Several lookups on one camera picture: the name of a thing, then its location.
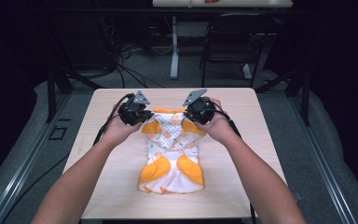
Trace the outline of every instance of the desk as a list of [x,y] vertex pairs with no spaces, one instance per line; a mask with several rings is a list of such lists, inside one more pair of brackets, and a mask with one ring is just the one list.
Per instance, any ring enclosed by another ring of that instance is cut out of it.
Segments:
[[[156,105],[180,108],[195,89],[142,89]],[[113,104],[138,90],[111,89],[94,92],[64,171],[79,160],[110,114]],[[235,121],[243,139],[285,180],[255,91],[252,89],[208,89],[205,95],[219,98]],[[137,188],[147,162],[145,135],[132,134],[112,151],[103,168],[82,218],[90,219],[181,219],[250,217],[249,200],[226,149],[209,135],[200,139],[200,166],[205,188],[189,194],[145,193]]]
[[[291,7],[291,0],[220,0],[204,3],[204,0],[153,0],[153,7]],[[179,49],[177,48],[176,17],[172,18],[171,79],[178,77]]]

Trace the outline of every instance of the forearm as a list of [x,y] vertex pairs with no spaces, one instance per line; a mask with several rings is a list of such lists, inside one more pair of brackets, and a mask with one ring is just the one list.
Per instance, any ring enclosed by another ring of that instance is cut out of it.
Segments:
[[33,223],[77,223],[113,148],[100,141],[53,185],[39,206]]
[[238,136],[224,143],[255,211],[263,223],[304,223],[289,188]]

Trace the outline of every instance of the white and orange cloth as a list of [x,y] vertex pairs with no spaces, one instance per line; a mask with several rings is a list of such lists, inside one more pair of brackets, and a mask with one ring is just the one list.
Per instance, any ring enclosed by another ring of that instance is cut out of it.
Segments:
[[191,193],[203,189],[199,165],[199,130],[183,114],[184,108],[155,107],[144,125],[148,161],[139,177],[138,188],[145,192]]

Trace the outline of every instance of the wire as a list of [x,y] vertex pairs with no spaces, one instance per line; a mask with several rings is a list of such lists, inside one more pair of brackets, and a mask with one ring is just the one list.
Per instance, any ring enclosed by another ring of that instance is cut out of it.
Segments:
[[[156,50],[156,48],[169,48],[169,49],[164,52],[158,52]],[[172,48],[173,48],[173,45],[170,45],[169,47],[168,46],[167,47],[152,47],[152,50],[155,51],[156,54],[163,55],[163,54],[169,53]]]
[[215,103],[215,102],[212,102],[215,106],[217,106],[217,107],[219,107],[219,109],[220,109],[220,111],[223,111],[223,108],[219,105],[219,104],[217,104],[217,103]]
[[123,71],[127,72],[130,76],[132,76],[138,83],[140,83],[143,87],[145,88],[149,88],[147,85],[146,85],[146,79],[149,80],[150,82],[158,85],[159,87],[161,88],[164,88],[163,86],[161,86],[160,84],[158,84],[156,81],[152,80],[151,78],[149,77],[146,77],[146,76],[143,76],[142,74],[140,74],[139,72],[137,71],[134,71],[126,66],[124,66],[124,61],[128,60],[131,56],[131,51],[132,50],[135,50],[135,49],[128,49],[129,47],[126,47],[126,48],[123,48],[122,52],[120,53],[120,57],[118,58],[118,62],[117,62],[117,71],[120,73],[121,75],[121,81],[123,83],[123,89],[125,88],[125,81],[124,81],[124,77],[123,77]]
[[113,71],[115,71],[115,67],[110,67],[110,68],[106,68],[104,69],[103,71],[97,73],[97,74],[92,74],[92,75],[84,75],[82,74],[82,77],[86,77],[86,78],[89,78],[89,79],[93,79],[93,78],[96,78],[96,77],[105,77],[109,74],[111,74]]
[[113,107],[112,112],[110,112],[110,115],[109,115],[109,117],[108,117],[107,120],[106,120],[106,123],[101,127],[100,131],[98,131],[98,134],[97,134],[97,136],[95,137],[94,143],[92,144],[93,146],[94,146],[95,144],[97,144],[98,141],[100,141],[101,136],[103,135],[103,132],[104,132],[105,129],[106,129],[106,126],[109,124],[109,122],[110,122],[113,118],[116,117],[116,116],[113,116],[113,115],[115,114],[115,112],[116,112],[118,106],[121,104],[121,102],[123,102],[123,100],[126,99],[126,98],[130,98],[131,96],[132,96],[132,94],[129,93],[129,94],[126,94],[125,96],[121,97],[120,100],[118,100],[117,104],[115,104],[115,106]]
[[216,109],[194,109],[194,110],[195,111],[213,111],[215,113],[219,113],[219,114],[223,115],[228,121],[232,120],[225,112],[222,112],[220,110],[216,110]]
[[172,29],[171,29],[170,23],[169,23],[168,20],[167,20],[167,17],[164,17],[164,20],[165,20],[165,23],[166,23],[167,26],[168,26],[168,29],[170,30],[170,32],[171,32],[171,34],[172,34]]

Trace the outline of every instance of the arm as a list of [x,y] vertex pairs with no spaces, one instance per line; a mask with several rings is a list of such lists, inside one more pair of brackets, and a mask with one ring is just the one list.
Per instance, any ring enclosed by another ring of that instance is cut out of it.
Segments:
[[232,131],[224,116],[214,113],[211,122],[196,125],[226,147],[246,194],[263,223],[305,223],[283,180]]
[[89,203],[110,152],[141,126],[142,123],[127,126],[119,117],[112,119],[101,140],[51,187],[32,223],[77,223]]

